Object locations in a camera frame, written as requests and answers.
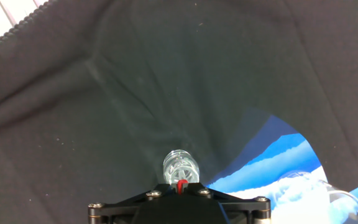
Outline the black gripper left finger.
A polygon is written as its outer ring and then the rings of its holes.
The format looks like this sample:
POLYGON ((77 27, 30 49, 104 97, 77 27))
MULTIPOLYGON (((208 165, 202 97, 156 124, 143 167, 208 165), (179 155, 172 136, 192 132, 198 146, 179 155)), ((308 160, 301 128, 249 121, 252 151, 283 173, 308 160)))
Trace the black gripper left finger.
POLYGON ((158 184, 152 190, 143 192, 118 203, 90 203, 88 205, 88 223, 113 224, 117 217, 133 218, 140 206, 145 202, 175 194, 176 192, 176 184, 158 184))

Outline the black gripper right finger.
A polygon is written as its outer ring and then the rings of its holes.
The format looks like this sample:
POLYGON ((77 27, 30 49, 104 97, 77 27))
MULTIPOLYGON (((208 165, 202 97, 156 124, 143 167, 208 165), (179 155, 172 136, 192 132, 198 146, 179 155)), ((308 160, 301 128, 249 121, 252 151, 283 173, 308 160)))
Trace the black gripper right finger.
POLYGON ((229 223, 271 223, 271 200, 265 196, 241 199, 201 183, 187 184, 187 194, 217 202, 229 223))

